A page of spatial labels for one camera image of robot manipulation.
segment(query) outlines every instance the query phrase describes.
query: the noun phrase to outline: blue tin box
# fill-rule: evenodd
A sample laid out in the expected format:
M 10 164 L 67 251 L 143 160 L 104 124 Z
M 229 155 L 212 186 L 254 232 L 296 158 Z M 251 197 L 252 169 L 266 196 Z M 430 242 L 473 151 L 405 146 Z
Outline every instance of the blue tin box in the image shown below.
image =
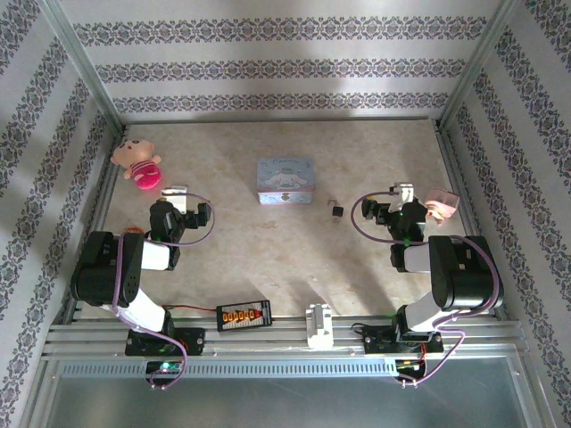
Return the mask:
M 313 159 L 258 160 L 258 195 L 262 205 L 311 203 L 314 189 Z

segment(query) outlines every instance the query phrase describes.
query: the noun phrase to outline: plush doll head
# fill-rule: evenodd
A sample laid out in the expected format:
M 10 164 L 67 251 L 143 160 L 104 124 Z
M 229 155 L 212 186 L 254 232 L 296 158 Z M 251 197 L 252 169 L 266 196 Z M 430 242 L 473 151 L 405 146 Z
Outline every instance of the plush doll head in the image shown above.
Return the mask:
M 156 166 L 161 157 L 153 155 L 154 144 L 146 140 L 128 140 L 113 152 L 111 162 L 121 165 L 126 179 L 133 177 L 140 189 L 151 189 L 161 181 L 161 170 Z

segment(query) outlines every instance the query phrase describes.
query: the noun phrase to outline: patterned wallpaper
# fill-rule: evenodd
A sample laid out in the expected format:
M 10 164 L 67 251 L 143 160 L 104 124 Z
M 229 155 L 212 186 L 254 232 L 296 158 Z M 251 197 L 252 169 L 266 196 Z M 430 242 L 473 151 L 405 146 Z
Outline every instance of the patterned wallpaper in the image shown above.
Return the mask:
M 569 9 L 522 1 L 449 129 L 557 426 L 571 426 Z
M 126 122 L 429 116 L 498 0 L 63 0 Z
M 34 0 L 0 0 L 0 427 L 17 426 L 114 138 Z

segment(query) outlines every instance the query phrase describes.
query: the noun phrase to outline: small black cube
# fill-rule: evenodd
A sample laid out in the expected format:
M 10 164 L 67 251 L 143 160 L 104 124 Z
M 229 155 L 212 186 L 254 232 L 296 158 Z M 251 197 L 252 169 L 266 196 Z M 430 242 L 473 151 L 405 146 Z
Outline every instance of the small black cube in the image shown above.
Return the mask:
M 333 212 L 331 214 L 335 217 L 342 217 L 343 207 L 333 207 Z

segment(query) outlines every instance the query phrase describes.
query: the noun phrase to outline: marble floor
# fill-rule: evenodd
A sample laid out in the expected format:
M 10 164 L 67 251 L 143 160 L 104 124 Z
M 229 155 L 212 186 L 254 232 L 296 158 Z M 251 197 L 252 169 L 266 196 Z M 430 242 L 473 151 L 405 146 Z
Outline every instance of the marble floor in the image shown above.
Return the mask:
M 148 230 L 148 209 L 168 185 L 188 185 L 216 208 L 212 237 L 183 249 L 175 271 L 143 271 L 141 287 L 155 302 L 214 308 L 269 299 L 274 316 L 301 316 L 309 303 L 326 302 L 336 315 L 392 315 L 430 290 L 429 275 L 397 273 L 389 246 L 360 236 L 349 213 L 364 193 L 387 190 L 396 181 L 413 183 L 421 201 L 433 186 L 451 188 L 431 121 L 136 125 L 128 137 L 155 143 L 163 181 L 145 192 L 120 174 L 105 230 Z M 256 161 L 270 156 L 314 159 L 312 204 L 260 206 Z M 329 199 L 345 208 L 339 223 Z M 189 208 L 196 203 L 189 199 Z M 383 227 L 358 222 L 390 238 Z M 204 233 L 186 231 L 183 240 Z M 463 234 L 458 213 L 442 227 L 428 221 L 426 235 L 450 234 Z M 82 310 L 82 317 L 108 315 L 89 306 Z

